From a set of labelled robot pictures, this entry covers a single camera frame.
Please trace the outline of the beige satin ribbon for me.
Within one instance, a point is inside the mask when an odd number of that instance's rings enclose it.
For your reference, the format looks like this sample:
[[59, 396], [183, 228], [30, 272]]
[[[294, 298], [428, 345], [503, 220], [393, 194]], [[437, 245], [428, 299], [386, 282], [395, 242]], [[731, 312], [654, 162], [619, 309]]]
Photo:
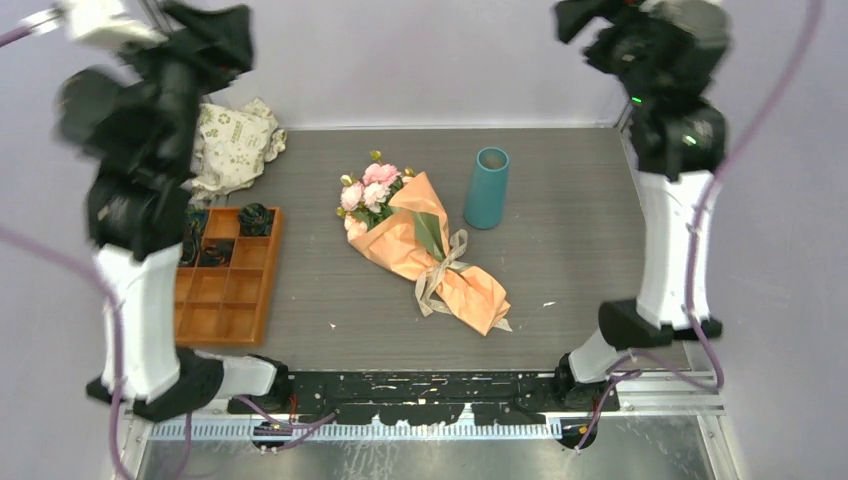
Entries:
[[480, 267], [460, 260], [467, 243], [467, 231], [458, 230], [449, 239], [445, 259], [416, 279], [414, 294], [421, 314], [451, 315], [483, 336], [493, 329], [512, 332], [506, 318], [511, 304], [505, 288]]

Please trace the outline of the pink flower bouquet orange paper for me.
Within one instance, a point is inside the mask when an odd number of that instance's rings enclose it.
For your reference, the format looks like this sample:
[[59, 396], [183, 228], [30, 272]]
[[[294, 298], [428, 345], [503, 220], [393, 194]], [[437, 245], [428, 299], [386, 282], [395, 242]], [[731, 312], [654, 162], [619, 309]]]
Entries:
[[370, 152], [360, 176], [340, 177], [342, 189], [336, 214], [343, 220], [347, 242], [366, 259], [414, 283], [419, 275], [449, 253], [449, 239], [458, 230], [429, 177], [400, 169]]

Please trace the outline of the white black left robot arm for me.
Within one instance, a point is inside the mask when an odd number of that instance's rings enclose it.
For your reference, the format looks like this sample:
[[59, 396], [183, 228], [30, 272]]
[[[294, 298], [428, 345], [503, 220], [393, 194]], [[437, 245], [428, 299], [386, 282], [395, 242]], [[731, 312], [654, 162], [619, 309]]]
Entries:
[[251, 9], [167, 1], [169, 33], [131, 18], [120, 1], [67, 1], [74, 41], [112, 52], [137, 74], [124, 84], [86, 68], [60, 90], [57, 130], [98, 163], [86, 196], [96, 279], [106, 288], [107, 364], [87, 394], [127, 402], [162, 422], [215, 400], [285, 406], [285, 364], [180, 347], [175, 287], [191, 194], [202, 99], [254, 65]]

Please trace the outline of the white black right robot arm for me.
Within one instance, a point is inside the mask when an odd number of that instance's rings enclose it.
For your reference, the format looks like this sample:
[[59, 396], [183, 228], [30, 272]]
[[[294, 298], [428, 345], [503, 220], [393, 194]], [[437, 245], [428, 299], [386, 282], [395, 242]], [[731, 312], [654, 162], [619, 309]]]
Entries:
[[706, 193], [725, 157], [727, 124], [704, 91], [730, 47], [730, 22], [708, 1], [560, 1], [553, 12], [563, 43], [594, 19], [608, 21], [583, 54], [629, 96], [633, 180], [645, 221], [638, 295], [601, 303], [597, 330], [555, 371], [558, 402], [588, 410], [628, 355], [722, 333], [704, 291]]

